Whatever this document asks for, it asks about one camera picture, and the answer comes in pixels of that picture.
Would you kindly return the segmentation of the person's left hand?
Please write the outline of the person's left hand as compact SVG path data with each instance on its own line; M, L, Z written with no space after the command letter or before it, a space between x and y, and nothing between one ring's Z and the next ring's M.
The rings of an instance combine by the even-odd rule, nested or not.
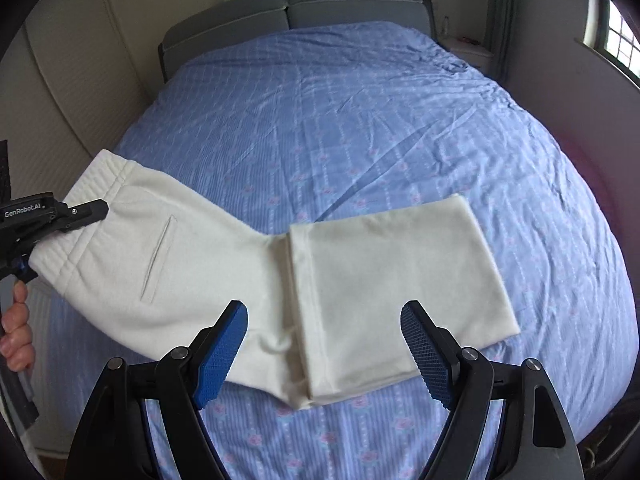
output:
M6 359L6 365L12 372L28 372L35 364L36 349L32 343L32 329L28 324L26 285L22 281L16 281L12 295L11 307L2 314L1 318L4 329L4 335L1 337L1 355Z

